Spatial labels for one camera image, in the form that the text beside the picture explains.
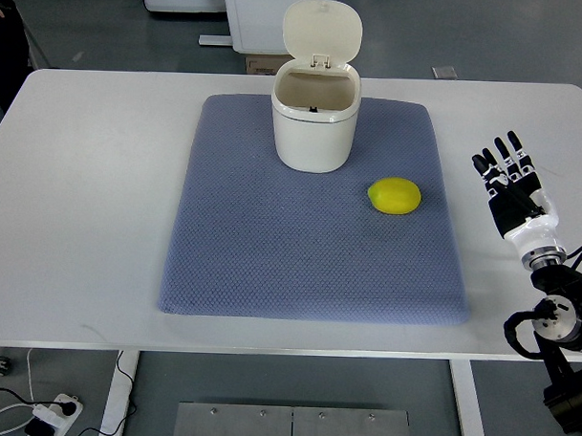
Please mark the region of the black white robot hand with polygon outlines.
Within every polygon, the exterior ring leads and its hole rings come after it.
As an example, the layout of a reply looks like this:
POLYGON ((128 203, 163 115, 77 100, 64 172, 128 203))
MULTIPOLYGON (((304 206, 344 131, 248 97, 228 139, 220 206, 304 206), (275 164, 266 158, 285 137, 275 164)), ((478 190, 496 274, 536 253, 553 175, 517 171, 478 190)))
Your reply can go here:
POLYGON ((496 138, 494 145, 497 152, 484 148, 472 162, 498 233, 528 271, 563 264, 568 255, 556 232, 559 216, 531 157, 514 131, 496 138))

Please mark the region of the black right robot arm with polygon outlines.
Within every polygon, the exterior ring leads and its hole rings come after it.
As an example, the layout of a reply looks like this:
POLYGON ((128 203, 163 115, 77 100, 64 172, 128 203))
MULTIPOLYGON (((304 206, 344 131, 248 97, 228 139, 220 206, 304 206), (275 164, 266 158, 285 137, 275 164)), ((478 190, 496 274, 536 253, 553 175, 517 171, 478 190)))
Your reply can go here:
POLYGON ((504 324, 504 337, 521 357, 540 360, 550 378, 544 404, 564 433, 582 436, 582 369, 567 361, 566 350, 582 353, 582 246, 569 255, 544 246, 522 259, 533 287, 545 296, 531 310, 516 312, 504 324))

